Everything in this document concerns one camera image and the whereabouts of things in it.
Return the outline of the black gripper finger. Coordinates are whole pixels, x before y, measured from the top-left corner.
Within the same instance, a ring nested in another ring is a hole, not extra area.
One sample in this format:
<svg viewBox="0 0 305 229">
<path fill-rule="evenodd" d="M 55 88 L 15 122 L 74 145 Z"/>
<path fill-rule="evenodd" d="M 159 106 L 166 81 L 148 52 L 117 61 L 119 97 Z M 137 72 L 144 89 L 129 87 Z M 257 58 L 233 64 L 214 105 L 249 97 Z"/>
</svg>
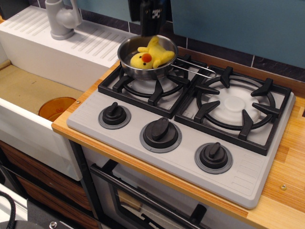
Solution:
<svg viewBox="0 0 305 229">
<path fill-rule="evenodd" d="M 140 3 L 141 36 L 157 35 L 165 14 L 163 0 L 142 0 Z"/>
<path fill-rule="evenodd" d="M 128 0 L 129 12 L 132 21 L 140 21 L 141 0 Z"/>
</svg>

